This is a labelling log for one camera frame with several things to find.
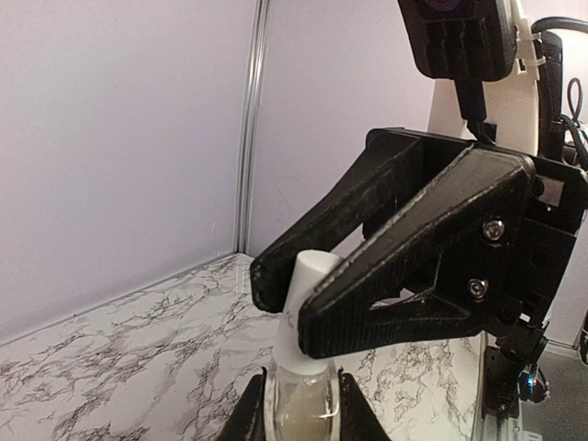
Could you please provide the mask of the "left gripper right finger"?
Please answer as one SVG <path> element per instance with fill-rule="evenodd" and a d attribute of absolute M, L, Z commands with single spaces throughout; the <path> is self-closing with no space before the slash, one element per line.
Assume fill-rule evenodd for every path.
<path fill-rule="evenodd" d="M 354 376 L 338 370 L 342 441 L 390 441 Z"/>

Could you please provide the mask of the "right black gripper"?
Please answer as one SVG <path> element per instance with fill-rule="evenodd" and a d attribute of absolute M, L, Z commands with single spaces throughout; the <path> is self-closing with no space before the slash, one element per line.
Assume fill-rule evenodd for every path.
<path fill-rule="evenodd" d="M 423 172 L 408 200 L 366 221 L 366 241 L 300 310 L 304 354 L 495 335 L 534 350 L 587 207 L 580 169 L 475 141 L 421 138 Z"/>

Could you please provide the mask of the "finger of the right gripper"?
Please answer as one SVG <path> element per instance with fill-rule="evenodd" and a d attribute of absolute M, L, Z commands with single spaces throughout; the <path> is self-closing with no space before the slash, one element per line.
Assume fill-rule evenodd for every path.
<path fill-rule="evenodd" d="M 423 172 L 420 137 L 372 130 L 366 149 L 334 187 L 257 256 L 250 266 L 254 305 L 281 312 L 298 252 L 331 251 L 390 201 L 414 194 Z"/>

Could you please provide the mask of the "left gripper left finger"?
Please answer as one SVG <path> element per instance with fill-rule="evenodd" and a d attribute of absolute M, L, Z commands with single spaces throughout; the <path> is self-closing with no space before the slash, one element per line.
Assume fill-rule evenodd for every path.
<path fill-rule="evenodd" d="M 266 372 L 253 375 L 236 402 L 226 424 L 222 427 L 219 441 L 265 441 L 266 428 L 264 402 Z"/>

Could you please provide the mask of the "clear nail polish bottle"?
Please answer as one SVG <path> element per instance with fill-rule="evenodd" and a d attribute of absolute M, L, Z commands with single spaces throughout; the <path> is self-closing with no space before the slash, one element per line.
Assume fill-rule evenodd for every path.
<path fill-rule="evenodd" d="M 337 441 L 341 438 L 341 399 L 335 365 L 299 375 L 270 364 L 263 403 L 265 437 L 282 441 Z"/>

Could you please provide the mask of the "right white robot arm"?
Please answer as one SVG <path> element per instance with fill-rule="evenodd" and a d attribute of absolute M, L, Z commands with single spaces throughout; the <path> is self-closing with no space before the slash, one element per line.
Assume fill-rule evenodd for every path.
<path fill-rule="evenodd" d="M 403 1 L 428 131 L 374 129 L 334 187 L 251 266 L 281 314 L 274 357 L 299 375 L 382 346 L 488 333 L 495 411 L 532 379 L 587 213 L 587 155 L 548 135 L 540 24 L 516 1 Z"/>

